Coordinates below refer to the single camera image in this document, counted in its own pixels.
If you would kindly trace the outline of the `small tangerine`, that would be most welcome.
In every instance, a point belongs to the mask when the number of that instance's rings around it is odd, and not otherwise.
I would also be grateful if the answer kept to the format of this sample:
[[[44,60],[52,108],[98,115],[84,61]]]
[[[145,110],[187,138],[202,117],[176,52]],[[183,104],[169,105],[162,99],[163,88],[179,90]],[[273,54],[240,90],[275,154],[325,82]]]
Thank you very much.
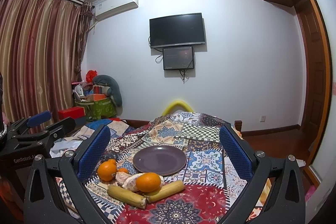
[[[117,171],[118,171],[118,172],[122,172],[122,173],[129,174],[129,171],[128,171],[126,168],[119,168]]]
[[[115,159],[108,159],[108,162],[111,163],[111,164],[116,165],[116,160]]]

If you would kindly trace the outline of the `yellow sugarcane piece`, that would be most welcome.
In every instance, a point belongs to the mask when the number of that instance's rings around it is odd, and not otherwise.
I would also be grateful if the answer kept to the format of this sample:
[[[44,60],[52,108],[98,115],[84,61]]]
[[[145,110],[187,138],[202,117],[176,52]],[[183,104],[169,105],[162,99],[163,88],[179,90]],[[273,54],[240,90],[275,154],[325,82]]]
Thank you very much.
[[[177,180],[165,184],[160,189],[153,192],[144,194],[148,203],[154,203],[160,200],[164,200],[167,197],[173,196],[185,189],[184,183],[182,180]]]
[[[124,202],[130,206],[145,209],[146,198],[140,194],[134,193],[130,190],[124,189],[120,186],[110,185],[108,186],[107,193],[109,196]]]

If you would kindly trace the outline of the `large orange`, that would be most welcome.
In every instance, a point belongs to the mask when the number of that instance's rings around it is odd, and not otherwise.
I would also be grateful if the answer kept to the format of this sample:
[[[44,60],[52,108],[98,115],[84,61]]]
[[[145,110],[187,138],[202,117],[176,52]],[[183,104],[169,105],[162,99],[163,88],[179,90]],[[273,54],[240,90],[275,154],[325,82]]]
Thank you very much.
[[[100,180],[111,181],[115,178],[117,173],[116,163],[113,161],[105,161],[99,165],[96,172]]]
[[[135,185],[140,192],[150,193],[161,187],[161,178],[153,172],[144,173],[135,180]]]

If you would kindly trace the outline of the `green storage bag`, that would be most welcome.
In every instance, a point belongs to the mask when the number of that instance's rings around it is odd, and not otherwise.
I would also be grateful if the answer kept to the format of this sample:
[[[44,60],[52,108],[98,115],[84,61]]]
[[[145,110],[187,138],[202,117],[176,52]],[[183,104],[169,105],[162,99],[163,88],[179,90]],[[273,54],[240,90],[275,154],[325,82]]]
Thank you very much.
[[[92,102],[75,101],[75,106],[84,108],[86,120],[89,122],[113,118],[117,115],[116,107],[110,98]]]

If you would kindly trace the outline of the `yellow foam tube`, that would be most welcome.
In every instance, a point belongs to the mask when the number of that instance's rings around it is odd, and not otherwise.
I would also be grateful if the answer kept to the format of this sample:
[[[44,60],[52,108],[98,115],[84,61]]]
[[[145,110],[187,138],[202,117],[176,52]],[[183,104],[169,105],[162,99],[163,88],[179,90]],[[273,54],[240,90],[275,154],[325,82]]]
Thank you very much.
[[[185,101],[175,100],[175,101],[171,102],[165,108],[165,110],[162,112],[162,116],[171,114],[173,112],[173,110],[175,110],[177,108],[180,108],[185,112],[193,112],[193,109],[191,108],[191,106],[189,104],[187,104]]]

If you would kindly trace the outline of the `peeled pomelo segment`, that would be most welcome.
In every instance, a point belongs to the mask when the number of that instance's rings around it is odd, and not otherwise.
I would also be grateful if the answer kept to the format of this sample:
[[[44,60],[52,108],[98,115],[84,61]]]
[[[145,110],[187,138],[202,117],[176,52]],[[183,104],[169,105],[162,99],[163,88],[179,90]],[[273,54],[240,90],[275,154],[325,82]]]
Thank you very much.
[[[117,172],[115,176],[115,179],[120,186],[122,186],[128,178],[130,178],[130,174],[122,171]]]
[[[130,191],[132,191],[132,192],[140,192],[140,191],[137,189],[136,185],[135,185],[135,180],[136,180],[139,176],[141,176],[142,174],[144,174],[144,173],[139,173],[139,174],[135,174],[135,175],[133,175],[133,176],[130,176],[130,178],[128,178],[128,179],[124,182],[124,184],[122,185],[122,187],[123,187],[124,189],[130,190]],[[162,186],[165,184],[165,182],[164,182],[162,176],[160,176],[160,178],[161,178],[161,187],[162,187]]]

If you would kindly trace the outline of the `dark purple plate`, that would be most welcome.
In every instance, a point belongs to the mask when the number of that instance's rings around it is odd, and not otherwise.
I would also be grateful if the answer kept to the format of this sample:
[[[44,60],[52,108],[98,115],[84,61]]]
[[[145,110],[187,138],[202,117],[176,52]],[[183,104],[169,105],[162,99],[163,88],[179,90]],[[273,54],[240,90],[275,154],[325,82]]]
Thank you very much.
[[[182,170],[187,163],[185,153],[170,145],[154,145],[138,151],[133,165],[142,173],[153,172],[160,176],[171,176]]]

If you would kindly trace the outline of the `red box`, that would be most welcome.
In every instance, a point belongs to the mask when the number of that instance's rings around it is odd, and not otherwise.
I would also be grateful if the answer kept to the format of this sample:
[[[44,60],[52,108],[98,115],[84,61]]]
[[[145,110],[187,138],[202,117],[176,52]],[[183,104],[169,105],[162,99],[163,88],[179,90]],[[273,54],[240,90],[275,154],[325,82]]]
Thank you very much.
[[[59,110],[58,116],[60,120],[65,118],[79,119],[85,117],[85,109],[81,106],[75,106],[68,109]]]

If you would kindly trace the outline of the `small black wall monitor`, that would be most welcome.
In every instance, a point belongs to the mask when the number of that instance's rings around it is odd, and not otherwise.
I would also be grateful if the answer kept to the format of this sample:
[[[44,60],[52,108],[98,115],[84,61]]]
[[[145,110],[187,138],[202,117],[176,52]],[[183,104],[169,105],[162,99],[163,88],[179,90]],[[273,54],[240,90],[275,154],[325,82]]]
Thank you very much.
[[[188,47],[170,47],[163,49],[163,70],[189,70],[194,69],[194,49]]]

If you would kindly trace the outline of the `striped red gold curtain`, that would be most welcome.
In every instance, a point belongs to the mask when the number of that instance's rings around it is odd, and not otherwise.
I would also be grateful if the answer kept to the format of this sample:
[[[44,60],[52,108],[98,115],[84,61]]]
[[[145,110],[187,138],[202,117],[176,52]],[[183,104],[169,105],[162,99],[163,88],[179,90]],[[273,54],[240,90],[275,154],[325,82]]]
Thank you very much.
[[[72,83],[93,18],[92,3],[68,0],[1,0],[2,111],[15,122],[72,106]]]

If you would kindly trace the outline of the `white air conditioner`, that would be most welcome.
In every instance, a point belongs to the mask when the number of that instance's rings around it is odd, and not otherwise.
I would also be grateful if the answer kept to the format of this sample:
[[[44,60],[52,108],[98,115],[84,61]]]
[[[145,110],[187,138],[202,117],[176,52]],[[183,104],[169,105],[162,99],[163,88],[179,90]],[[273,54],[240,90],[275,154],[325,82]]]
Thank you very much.
[[[138,0],[105,0],[95,5],[95,17],[97,20],[104,20],[136,8],[138,8]]]

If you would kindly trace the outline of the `wooden door frame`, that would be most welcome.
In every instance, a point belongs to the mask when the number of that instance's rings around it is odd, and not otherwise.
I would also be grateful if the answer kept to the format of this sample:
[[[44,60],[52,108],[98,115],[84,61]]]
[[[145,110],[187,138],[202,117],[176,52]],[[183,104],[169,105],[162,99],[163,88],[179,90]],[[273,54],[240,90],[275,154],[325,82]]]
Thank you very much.
[[[306,62],[306,98],[301,131],[311,145],[303,172],[313,185],[319,186],[322,179],[311,164],[321,145],[331,105],[330,44],[317,1],[300,0],[294,8],[302,32]]]

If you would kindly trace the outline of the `patchwork patterned bedspread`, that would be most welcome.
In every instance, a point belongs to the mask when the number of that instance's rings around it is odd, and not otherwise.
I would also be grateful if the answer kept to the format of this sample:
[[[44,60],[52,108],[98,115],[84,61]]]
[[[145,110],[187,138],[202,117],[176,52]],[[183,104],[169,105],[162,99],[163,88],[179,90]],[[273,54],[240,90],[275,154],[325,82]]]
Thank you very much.
[[[93,172],[84,188],[110,223],[218,223],[248,180],[223,148],[219,133],[230,128],[220,118],[193,112],[168,114],[125,133],[112,135],[101,158],[116,165],[110,181]],[[135,180],[152,172],[169,196],[133,207],[108,194],[115,185],[135,194]]]

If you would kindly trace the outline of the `black wall television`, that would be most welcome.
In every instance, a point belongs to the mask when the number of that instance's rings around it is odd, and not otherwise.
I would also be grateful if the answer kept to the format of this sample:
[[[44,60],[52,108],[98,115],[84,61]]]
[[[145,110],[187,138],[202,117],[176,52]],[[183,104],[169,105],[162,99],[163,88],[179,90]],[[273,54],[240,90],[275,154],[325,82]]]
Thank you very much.
[[[151,48],[206,43],[205,26],[200,12],[150,19],[149,31]]]

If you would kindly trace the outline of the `red gift bow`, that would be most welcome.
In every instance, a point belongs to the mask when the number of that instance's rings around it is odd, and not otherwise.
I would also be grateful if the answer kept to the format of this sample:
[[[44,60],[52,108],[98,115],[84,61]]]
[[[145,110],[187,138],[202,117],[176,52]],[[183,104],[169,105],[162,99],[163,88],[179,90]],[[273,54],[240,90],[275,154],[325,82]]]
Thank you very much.
[[[96,70],[89,70],[86,75],[85,75],[85,81],[87,83],[91,83],[93,78],[97,76],[97,71]]]

